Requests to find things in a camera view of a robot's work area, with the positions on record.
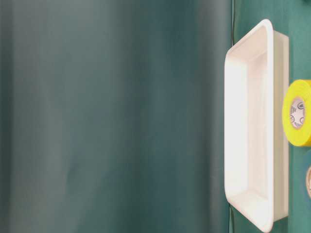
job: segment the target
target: white plastic tray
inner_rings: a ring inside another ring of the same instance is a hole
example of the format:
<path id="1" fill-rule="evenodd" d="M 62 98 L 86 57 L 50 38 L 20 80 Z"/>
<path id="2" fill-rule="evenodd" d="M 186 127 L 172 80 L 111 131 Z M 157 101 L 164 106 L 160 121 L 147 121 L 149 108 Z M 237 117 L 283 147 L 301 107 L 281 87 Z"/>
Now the white plastic tray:
<path id="1" fill-rule="evenodd" d="M 267 19 L 225 58 L 225 194 L 263 232 L 288 215 L 288 76 L 288 37 Z"/>

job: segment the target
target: tape roll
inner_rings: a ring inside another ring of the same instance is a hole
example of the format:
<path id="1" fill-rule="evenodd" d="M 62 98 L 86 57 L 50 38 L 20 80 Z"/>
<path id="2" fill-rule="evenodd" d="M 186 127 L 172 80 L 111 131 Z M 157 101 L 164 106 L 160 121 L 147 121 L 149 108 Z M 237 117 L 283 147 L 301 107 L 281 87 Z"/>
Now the tape roll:
<path id="1" fill-rule="evenodd" d="M 290 85 L 283 102 L 282 122 L 290 143 L 311 146 L 311 80 L 296 80 Z"/>

